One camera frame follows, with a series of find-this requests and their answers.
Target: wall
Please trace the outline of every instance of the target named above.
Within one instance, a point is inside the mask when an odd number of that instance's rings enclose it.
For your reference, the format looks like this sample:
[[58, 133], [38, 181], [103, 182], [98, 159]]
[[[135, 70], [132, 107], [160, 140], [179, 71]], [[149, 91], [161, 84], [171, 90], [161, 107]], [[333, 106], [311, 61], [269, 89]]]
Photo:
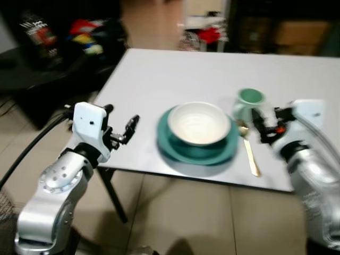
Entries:
[[5, 25], [5, 21], [3, 20], [3, 17], [0, 14], [0, 53], [15, 47], [16, 42], [14, 41], [10, 32], [8, 31]]

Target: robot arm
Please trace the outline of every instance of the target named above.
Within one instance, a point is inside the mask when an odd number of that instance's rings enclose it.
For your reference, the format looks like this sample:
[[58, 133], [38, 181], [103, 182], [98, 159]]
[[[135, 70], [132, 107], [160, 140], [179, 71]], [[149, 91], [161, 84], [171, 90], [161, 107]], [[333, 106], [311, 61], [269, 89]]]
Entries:
[[53, 255], [64, 250], [77, 202], [84, 195], [94, 168], [109, 160], [113, 149], [126, 144], [139, 120], [136, 115], [123, 135], [108, 126], [112, 105], [105, 107], [78, 103], [72, 130], [75, 148], [66, 148], [58, 160], [39, 177], [35, 195], [18, 218], [15, 249], [20, 255]]
[[261, 142], [287, 163], [295, 194], [305, 207], [309, 239], [340, 251], [340, 171], [308, 144], [310, 132], [298, 121], [303, 116], [321, 128], [322, 114], [322, 102], [299, 100], [288, 108], [275, 108], [277, 125], [267, 127], [260, 112], [252, 109]]

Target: white table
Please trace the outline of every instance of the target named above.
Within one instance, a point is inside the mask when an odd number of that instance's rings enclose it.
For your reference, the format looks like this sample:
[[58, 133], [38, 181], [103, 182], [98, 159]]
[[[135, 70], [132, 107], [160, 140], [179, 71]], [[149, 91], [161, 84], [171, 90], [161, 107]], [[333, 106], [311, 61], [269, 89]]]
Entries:
[[263, 177], [251, 174], [242, 140], [231, 163], [196, 166], [164, 157], [156, 145], [156, 126], [169, 108], [187, 101], [216, 104], [227, 114], [237, 91], [256, 88], [273, 106], [301, 98], [324, 99], [327, 136], [339, 146], [340, 60], [322, 57], [176, 52], [130, 49], [98, 95], [95, 104], [113, 104], [109, 125], [124, 130], [135, 114], [141, 116], [127, 146], [113, 151], [102, 166], [195, 180], [292, 191], [284, 163], [276, 159], [258, 134], [250, 135]]

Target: black chair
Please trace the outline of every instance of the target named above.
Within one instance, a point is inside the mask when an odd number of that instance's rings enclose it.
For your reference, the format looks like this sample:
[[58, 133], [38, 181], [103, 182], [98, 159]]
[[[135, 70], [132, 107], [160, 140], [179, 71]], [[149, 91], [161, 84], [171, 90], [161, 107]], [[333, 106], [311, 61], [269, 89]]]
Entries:
[[[62, 65], [47, 69], [41, 61], [37, 46], [20, 26], [25, 10], [44, 18], [57, 36]], [[0, 94], [12, 96], [39, 129], [60, 104], [101, 89], [126, 50], [119, 1], [2, 0], [0, 11], [19, 45], [0, 54]], [[109, 36], [101, 31], [95, 35], [104, 59], [85, 55], [80, 45], [66, 40], [76, 19], [109, 20], [104, 27]]]

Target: mug handle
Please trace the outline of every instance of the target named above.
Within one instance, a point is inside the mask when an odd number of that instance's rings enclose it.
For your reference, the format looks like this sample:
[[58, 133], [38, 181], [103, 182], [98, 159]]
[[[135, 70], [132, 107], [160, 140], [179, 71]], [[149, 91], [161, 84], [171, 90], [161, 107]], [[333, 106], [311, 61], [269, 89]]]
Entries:
[[235, 120], [239, 120], [240, 119], [241, 112], [244, 110], [245, 107], [246, 107], [246, 105], [242, 105], [240, 103], [238, 103], [238, 104], [236, 104], [234, 106], [233, 116], [234, 116]]

